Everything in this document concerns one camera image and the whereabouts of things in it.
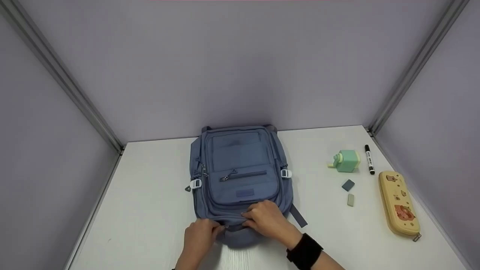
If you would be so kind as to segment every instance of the black marker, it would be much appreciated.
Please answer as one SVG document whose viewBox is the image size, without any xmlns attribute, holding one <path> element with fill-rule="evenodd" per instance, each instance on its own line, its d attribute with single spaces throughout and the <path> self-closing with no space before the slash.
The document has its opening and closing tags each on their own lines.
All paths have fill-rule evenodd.
<svg viewBox="0 0 480 270">
<path fill-rule="evenodd" d="M 370 174 L 375 174 L 375 168 L 373 167 L 372 162 L 372 155 L 370 154 L 370 146 L 365 145 L 365 154 L 367 154 L 367 161 L 368 161 L 368 169 L 370 170 Z"/>
</svg>

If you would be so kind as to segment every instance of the eraser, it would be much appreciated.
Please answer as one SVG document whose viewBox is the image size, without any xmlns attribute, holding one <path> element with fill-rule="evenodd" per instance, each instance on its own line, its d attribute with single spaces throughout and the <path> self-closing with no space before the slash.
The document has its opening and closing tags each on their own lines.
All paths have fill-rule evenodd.
<svg viewBox="0 0 480 270">
<path fill-rule="evenodd" d="M 352 189 L 354 185 L 355 183 L 352 180 L 348 179 L 345 184 L 343 184 L 342 188 L 346 191 L 350 191 L 350 189 Z"/>
<path fill-rule="evenodd" d="M 353 201 L 355 200 L 355 196 L 353 194 L 348 195 L 347 205 L 353 207 Z"/>
</svg>

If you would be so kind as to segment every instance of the blue backpack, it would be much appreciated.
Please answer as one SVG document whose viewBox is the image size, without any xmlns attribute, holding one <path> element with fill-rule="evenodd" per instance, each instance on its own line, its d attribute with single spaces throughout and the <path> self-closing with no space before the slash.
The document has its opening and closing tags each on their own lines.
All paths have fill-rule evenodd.
<svg viewBox="0 0 480 270">
<path fill-rule="evenodd" d="M 242 226 L 246 219 L 241 213 L 256 202 L 271 200 L 285 216 L 291 210 L 301 227 L 306 225 L 292 207 L 291 172 L 272 125 L 203 128 L 191 145 L 190 176 L 185 190 L 193 193 L 196 216 L 225 225 L 217 240 L 230 247 L 262 238 Z"/>
</svg>

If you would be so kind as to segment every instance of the white table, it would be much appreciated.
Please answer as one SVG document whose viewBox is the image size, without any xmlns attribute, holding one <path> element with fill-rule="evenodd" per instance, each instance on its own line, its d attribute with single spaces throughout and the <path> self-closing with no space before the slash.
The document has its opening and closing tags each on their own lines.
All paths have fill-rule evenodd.
<svg viewBox="0 0 480 270">
<path fill-rule="evenodd" d="M 307 220 L 301 229 L 346 269 L 465 269 L 424 209 L 413 201 L 423 237 L 417 242 L 387 227 L 378 173 L 392 167 L 362 126 L 282 131 L 288 168 L 293 171 L 294 203 Z M 167 270 L 175 266 L 183 232 L 195 219 L 189 182 L 194 138 L 129 143 L 73 270 Z M 369 144 L 377 174 L 369 174 Z M 361 153 L 358 172 L 338 173 L 327 162 L 341 149 Z M 341 185 L 351 179 L 355 207 L 347 206 Z M 289 220 L 297 225 L 292 217 Z M 296 269 L 285 248 L 268 240 L 248 249 L 215 245 L 202 269 Z"/>
</svg>

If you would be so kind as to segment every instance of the yellow pencil case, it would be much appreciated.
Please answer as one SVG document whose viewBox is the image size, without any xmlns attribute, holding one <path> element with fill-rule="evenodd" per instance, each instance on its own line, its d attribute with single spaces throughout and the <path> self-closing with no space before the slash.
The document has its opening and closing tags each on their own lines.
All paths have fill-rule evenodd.
<svg viewBox="0 0 480 270">
<path fill-rule="evenodd" d="M 421 237 L 420 224 L 405 179 L 393 171 L 381 172 L 378 179 L 388 227 L 398 235 L 418 241 Z"/>
</svg>

